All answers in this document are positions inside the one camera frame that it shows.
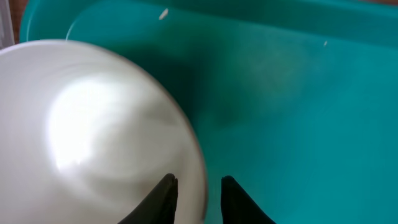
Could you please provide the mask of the clear plastic bin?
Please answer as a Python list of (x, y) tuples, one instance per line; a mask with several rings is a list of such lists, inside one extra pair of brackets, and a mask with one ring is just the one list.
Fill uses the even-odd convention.
[(0, 0), (0, 48), (5, 49), (15, 44), (11, 10), (8, 0)]

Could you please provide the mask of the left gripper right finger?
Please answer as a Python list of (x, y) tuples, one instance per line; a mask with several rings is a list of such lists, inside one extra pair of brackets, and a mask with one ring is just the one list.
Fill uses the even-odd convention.
[(223, 224), (275, 224), (230, 175), (221, 179)]

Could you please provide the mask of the teal serving tray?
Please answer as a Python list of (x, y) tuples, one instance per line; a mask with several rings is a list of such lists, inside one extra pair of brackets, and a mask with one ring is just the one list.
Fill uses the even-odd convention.
[(79, 40), (158, 79), (208, 173), (277, 223), (397, 222), (397, 7), (366, 1), (29, 1), (19, 39)]

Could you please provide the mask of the white bowl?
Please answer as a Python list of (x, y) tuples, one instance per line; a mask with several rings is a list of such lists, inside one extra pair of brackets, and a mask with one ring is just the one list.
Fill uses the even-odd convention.
[(118, 223), (170, 175), (175, 222), (203, 223), (200, 145), (141, 67), (75, 41), (1, 50), (2, 223)]

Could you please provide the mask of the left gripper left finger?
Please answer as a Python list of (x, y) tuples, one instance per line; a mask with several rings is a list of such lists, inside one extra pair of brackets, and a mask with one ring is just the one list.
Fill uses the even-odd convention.
[(142, 202), (118, 224), (174, 224), (178, 179), (166, 174)]

